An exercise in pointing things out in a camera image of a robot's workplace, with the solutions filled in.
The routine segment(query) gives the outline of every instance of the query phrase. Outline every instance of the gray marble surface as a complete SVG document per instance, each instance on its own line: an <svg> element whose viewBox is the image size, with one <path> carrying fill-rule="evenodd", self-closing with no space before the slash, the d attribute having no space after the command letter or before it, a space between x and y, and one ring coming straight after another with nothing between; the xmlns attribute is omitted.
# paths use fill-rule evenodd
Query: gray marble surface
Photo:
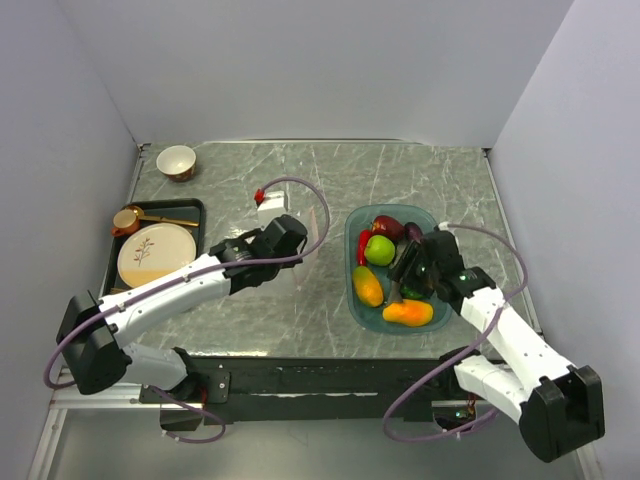
<svg viewBox="0 0 640 480"><path fill-rule="evenodd" d="M255 190L277 176L296 175L320 186L330 206L327 242L299 288L285 294L228 297L194 307L147 332L141 343L181 346L194 355L284 357L437 358L467 345L477 332L455 314L428 334L392 336L361 327L346 301L344 223L355 208L403 203L427 210L437 221L483 225L505 234L482 151L380 143L205 143L197 153L197 174L187 183L168 182L155 167L168 145L142 152L134 201L196 197L207 208L205 248L257 226ZM287 185L292 212L315 206L313 194ZM490 238L459 231L467 265L479 265L499 286L518 283L513 259ZM512 302L530 321L524 301ZM493 356L490 347L483 350Z"/></svg>

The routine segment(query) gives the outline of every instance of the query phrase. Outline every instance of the eggplant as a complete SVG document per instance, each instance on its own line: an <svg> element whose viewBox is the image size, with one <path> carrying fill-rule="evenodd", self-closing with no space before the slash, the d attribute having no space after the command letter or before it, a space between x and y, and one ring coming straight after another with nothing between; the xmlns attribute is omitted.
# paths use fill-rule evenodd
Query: eggplant
<svg viewBox="0 0 640 480"><path fill-rule="evenodd" d="M422 240L422 230L418 226L418 224L413 222L408 222L404 224L404 236L407 240L415 240L419 242Z"/></svg>

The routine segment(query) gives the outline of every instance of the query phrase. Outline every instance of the white plate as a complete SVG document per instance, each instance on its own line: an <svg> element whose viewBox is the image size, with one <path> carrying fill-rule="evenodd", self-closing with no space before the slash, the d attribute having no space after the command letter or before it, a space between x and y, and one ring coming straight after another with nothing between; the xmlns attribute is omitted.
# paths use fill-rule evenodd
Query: white plate
<svg viewBox="0 0 640 480"><path fill-rule="evenodd" d="M171 223L150 225L131 235L118 255L120 278L132 288L175 272L196 258L196 242Z"/></svg>

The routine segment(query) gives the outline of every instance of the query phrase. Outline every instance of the plastic container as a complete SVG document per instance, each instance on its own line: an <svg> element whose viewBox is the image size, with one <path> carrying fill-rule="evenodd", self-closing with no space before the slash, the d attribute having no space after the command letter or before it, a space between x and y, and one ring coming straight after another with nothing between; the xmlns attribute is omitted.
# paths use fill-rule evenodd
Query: plastic container
<svg viewBox="0 0 640 480"><path fill-rule="evenodd" d="M421 208L411 205L367 205L351 212L344 227L347 300L351 315L353 315L353 318L355 318L360 325L378 333L410 335L433 332L434 330L442 328L449 321L449 318L451 318L452 309L448 304L440 301L435 294L433 297L425 299L433 306L433 319L423 327L407 327L406 325L389 323L382 318L383 306L378 308L367 307L356 296L351 280L351 273L358 266L356 262L358 237L362 230L371 228L373 220L378 215L389 215L403 225L407 222L415 222L425 233L433 230L437 225L431 215ZM391 289L391 281L387 278L389 269L375 265L368 265L368 267L376 277L378 277L386 299Z"/></svg>

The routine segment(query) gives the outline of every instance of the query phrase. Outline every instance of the small bowl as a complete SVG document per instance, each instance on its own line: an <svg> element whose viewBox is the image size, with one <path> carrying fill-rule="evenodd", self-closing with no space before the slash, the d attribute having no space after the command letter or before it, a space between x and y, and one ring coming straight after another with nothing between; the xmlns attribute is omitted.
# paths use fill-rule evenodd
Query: small bowl
<svg viewBox="0 0 640 480"><path fill-rule="evenodd" d="M169 147L160 152L156 166L169 180L186 182L196 171L196 152L184 145Z"/></svg>
<svg viewBox="0 0 640 480"><path fill-rule="evenodd" d="M131 235L140 229L140 219L135 212L124 209L120 210L113 217L113 228L111 235L121 237L123 235Z"/></svg>

